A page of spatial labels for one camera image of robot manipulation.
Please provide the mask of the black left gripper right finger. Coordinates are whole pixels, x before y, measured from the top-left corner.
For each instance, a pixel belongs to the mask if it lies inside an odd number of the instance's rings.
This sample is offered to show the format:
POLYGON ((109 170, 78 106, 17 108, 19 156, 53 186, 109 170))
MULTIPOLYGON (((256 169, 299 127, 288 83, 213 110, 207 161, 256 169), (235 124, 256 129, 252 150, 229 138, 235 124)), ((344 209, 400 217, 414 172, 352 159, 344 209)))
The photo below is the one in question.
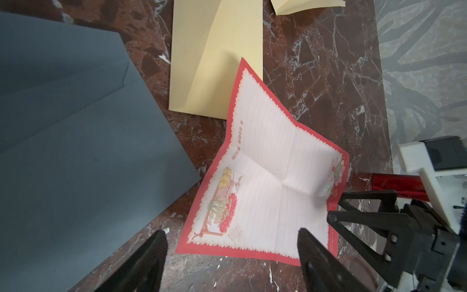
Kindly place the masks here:
POLYGON ((305 228, 299 230, 297 248, 308 292, 368 291, 368 288, 352 276, 305 228))

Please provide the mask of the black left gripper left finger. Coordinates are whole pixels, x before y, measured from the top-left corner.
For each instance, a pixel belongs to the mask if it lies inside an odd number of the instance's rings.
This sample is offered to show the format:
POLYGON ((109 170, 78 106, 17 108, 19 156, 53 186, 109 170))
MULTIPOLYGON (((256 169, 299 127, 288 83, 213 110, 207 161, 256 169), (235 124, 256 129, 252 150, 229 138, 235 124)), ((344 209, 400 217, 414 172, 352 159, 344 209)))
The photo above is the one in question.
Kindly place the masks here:
POLYGON ((156 231, 95 292, 158 292, 168 247, 165 232, 156 231))

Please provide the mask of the red bordered pink letter paper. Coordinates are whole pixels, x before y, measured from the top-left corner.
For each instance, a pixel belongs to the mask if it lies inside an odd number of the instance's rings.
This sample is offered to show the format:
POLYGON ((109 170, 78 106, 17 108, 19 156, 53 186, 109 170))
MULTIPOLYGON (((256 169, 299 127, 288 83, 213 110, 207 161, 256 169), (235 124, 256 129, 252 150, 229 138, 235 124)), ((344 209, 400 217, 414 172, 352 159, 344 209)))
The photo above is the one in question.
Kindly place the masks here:
POLYGON ((206 173, 176 252, 299 265, 305 228, 332 255, 327 223, 350 170, 349 154, 301 124, 242 60, 226 138, 206 173))

